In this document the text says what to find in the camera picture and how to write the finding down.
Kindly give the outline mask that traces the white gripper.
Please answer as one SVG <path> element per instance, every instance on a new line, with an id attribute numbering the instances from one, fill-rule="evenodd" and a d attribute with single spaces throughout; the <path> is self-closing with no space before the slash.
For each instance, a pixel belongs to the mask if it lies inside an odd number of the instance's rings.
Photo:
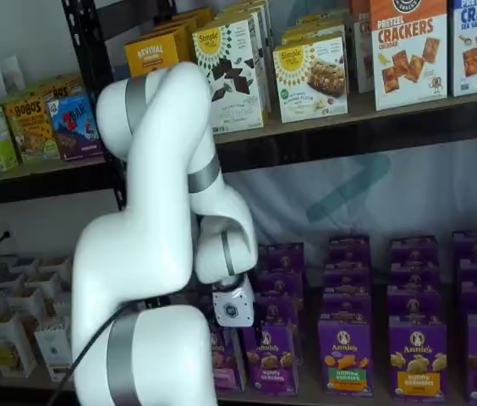
<path id="1" fill-rule="evenodd" d="M 243 279 L 235 288 L 212 293 L 216 321 L 231 328 L 251 327 L 255 321 L 255 295 L 249 279 Z"/>

